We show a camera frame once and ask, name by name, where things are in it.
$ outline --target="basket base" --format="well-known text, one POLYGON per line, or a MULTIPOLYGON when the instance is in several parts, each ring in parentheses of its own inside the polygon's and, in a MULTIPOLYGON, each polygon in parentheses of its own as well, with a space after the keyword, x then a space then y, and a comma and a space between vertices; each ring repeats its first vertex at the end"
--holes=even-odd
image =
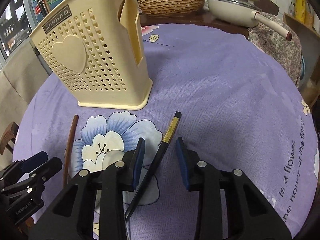
POLYGON ((95 104, 95 103, 81 103, 78 101, 78 105, 79 106, 86 106, 86 107, 97 107, 97 108, 113 108, 113 109, 124 109, 124 110, 140 110, 142 108, 144 108, 147 103, 148 103, 148 99, 149 99, 149 95, 151 92, 151 88, 152 88, 152 80, 149 79, 150 81, 150 85, 149 85, 149 89, 148 89, 148 93, 145 97, 145 99, 143 100, 143 102, 138 105, 138 106, 129 106, 129 105, 115 105, 115 104, 95 104))

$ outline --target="chopstick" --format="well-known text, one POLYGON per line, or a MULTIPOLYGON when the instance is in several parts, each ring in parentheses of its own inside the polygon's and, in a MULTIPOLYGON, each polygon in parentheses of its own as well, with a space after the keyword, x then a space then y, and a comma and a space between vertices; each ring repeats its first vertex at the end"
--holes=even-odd
POLYGON ((66 156, 64 161, 64 170, 63 170, 63 187, 65 187, 68 184, 68 170, 71 160, 71 153, 72 153, 72 147, 73 147, 73 140, 75 139, 76 134, 76 128, 79 120, 79 115, 75 115, 73 117, 69 138, 67 142, 67 148, 66 148, 66 156))
POLYGON ((128 221, 130 219, 134 210, 137 208, 137 205, 138 205, 139 201, 141 200, 143 194, 145 193, 146 189, 148 188, 148 185, 152 179, 152 176, 155 174, 165 152, 167 151, 167 148, 172 140, 174 132, 176 131, 176 128, 178 126, 180 118, 181 118, 181 113, 176 112, 165 136, 163 137, 162 142, 160 143, 159 149, 158 149, 155 157, 153 158, 153 161, 152 161, 146 175, 144 176, 144 178, 140 184, 140 187, 138 188, 138 190, 137 190, 136 194, 134 195, 128 209, 125 212, 125 221, 128 221))

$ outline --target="yellow plastic basket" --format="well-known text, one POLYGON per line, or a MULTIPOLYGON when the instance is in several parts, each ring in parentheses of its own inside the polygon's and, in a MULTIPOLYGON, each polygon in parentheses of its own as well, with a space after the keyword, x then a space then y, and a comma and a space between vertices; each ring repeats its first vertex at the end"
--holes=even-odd
POLYGON ((30 37, 80 106, 147 104, 152 80, 137 0, 64 0, 30 37))

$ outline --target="blue gripper pad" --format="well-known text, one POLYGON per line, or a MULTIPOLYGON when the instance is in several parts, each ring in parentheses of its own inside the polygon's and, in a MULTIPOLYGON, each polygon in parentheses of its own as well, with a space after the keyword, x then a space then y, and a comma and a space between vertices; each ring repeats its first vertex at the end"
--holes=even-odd
POLYGON ((47 161, 48 161, 47 153, 44 151, 41 151, 36 155, 30 157, 29 159, 25 160, 22 164, 21 170, 24 173, 29 173, 47 161))
POLYGON ((133 180, 132 180, 132 187, 135 190, 139 184, 140 180, 140 174, 141 174, 141 169, 142 169, 142 163, 143 163, 143 158, 144 158, 144 153, 145 153, 145 141, 143 138, 139 138, 137 148, 135 150, 135 153, 138 151, 138 156, 136 159, 136 162, 134 164, 133 168, 133 180))
POLYGON ((190 188, 189 172, 188 172, 187 162, 184 156, 184 151, 185 151, 185 147, 184 147, 182 138, 178 138, 176 141, 176 154, 178 157, 183 185, 186 187, 186 190, 189 190, 190 188))

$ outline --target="window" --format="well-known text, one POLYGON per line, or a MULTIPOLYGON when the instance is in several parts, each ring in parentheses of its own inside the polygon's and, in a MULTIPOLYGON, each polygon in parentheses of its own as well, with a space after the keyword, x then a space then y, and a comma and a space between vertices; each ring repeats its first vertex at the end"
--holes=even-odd
POLYGON ((26 38, 31 28, 22 0, 11 0, 0 18, 0 50, 6 59, 26 38))

